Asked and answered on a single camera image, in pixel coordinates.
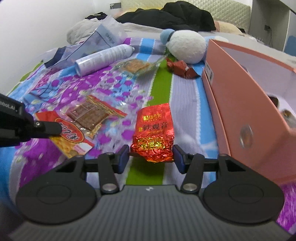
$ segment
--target wall outlet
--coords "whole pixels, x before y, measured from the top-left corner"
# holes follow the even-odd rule
[[[110,9],[121,8],[121,2],[111,3]]]
[[[270,27],[268,25],[264,25],[264,30],[268,31],[270,29]]]

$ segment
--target brown-red wrapper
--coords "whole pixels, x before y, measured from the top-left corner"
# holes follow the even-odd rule
[[[183,60],[176,62],[166,58],[168,69],[176,75],[179,75],[185,79],[192,79],[199,76],[193,68],[189,68]]]
[[[151,162],[172,161],[174,137],[169,104],[145,107],[138,112],[131,152]]]

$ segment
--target black jacket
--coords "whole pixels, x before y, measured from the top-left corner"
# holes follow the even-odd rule
[[[139,8],[116,20],[120,23],[136,23],[161,29],[188,29],[196,32],[216,30],[213,17],[208,11],[185,1],[167,3],[161,10]]]

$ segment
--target oval red logo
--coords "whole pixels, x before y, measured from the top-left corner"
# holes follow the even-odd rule
[[[63,120],[61,118],[56,118],[54,120],[62,126],[61,136],[67,141],[73,143],[80,143],[84,140],[84,135],[74,124],[69,121]]]

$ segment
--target quilted headboard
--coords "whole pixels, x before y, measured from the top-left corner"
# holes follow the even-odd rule
[[[167,2],[177,0],[121,0],[123,11],[135,11],[138,8],[161,9]],[[251,7],[233,0],[187,0],[200,9],[209,11],[214,20],[234,24],[238,28],[243,28],[246,33],[249,31],[251,19]]]

